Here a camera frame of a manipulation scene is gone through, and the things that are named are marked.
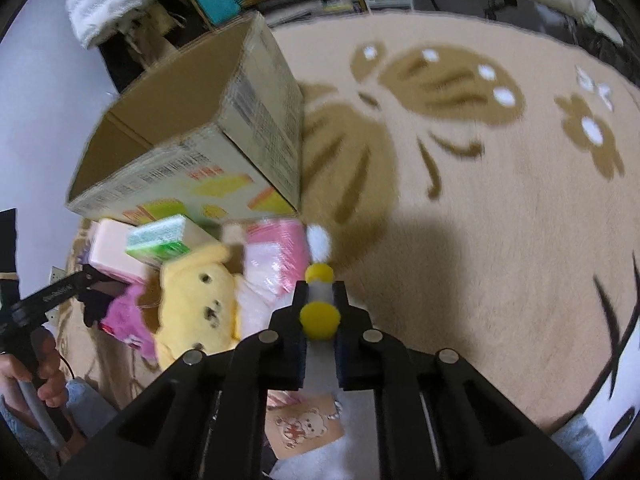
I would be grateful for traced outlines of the left hand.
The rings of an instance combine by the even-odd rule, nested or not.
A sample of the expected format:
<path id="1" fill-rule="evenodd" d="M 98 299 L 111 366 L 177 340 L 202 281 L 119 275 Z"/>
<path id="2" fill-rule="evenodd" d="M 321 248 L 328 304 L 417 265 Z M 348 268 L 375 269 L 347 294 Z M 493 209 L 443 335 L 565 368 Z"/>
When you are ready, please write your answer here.
<path id="1" fill-rule="evenodd" d="M 52 334 L 43 327 L 32 334 L 32 344 L 36 346 L 38 356 L 37 374 L 32 374 L 15 356 L 9 353 L 1 355 L 1 396 L 8 411 L 26 426 L 39 429 L 37 419 L 32 414 L 19 382 L 32 382 L 38 377 L 42 384 L 37 389 L 38 398 L 49 408 L 59 408 L 66 404 L 66 379 L 60 370 L 61 356 L 56 348 Z"/>

